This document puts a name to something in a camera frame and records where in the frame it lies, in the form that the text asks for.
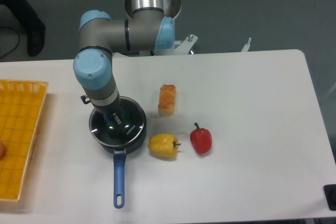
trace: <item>orange object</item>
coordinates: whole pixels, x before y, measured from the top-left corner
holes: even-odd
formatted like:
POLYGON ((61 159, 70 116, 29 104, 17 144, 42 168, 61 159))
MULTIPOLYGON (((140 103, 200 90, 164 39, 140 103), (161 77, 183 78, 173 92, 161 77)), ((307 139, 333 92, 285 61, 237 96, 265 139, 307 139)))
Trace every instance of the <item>orange object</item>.
POLYGON ((18 201, 48 83, 0 80, 0 200, 18 201))
POLYGON ((161 115, 171 115, 175 110, 176 87, 163 85, 160 89, 158 110, 161 115))

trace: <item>yellow bell pepper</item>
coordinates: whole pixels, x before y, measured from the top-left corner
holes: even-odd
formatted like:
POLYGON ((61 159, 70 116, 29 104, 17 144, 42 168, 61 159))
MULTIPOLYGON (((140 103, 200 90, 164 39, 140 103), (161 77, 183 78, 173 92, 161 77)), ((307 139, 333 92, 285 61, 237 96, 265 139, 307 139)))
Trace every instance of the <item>yellow bell pepper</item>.
POLYGON ((172 134, 159 134, 149 139, 148 149, 153 155, 166 158, 177 156, 178 139, 172 134))

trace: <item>frying pan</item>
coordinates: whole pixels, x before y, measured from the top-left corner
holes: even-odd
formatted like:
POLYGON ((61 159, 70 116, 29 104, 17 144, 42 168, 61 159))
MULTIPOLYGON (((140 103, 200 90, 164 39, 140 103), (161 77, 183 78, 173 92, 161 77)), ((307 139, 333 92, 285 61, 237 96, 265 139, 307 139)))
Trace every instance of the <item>frying pan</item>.
POLYGON ((137 150, 146 138, 146 115, 140 105, 131 98, 121 97, 120 107, 120 124, 95 109, 89 119, 93 137, 106 151, 113 153, 113 204, 116 208, 122 208, 125 204, 126 156, 137 150))

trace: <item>blue pan handle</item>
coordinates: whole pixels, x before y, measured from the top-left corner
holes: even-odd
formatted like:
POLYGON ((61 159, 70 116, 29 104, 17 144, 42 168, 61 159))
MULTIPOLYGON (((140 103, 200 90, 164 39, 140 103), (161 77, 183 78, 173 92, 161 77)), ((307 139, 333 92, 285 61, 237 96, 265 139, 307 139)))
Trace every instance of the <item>blue pan handle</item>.
POLYGON ((126 152, 114 151, 114 193, 113 204, 115 208, 122 208, 125 204, 125 161, 126 152))

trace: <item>black shoe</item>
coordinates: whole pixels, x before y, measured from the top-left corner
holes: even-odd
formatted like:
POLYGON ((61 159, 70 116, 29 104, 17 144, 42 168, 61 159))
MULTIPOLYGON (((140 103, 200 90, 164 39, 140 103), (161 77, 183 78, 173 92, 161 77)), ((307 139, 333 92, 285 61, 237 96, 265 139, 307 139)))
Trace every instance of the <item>black shoe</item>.
POLYGON ((29 56, 38 55, 44 47, 44 35, 46 26, 43 25, 41 31, 28 32, 27 53, 29 56))

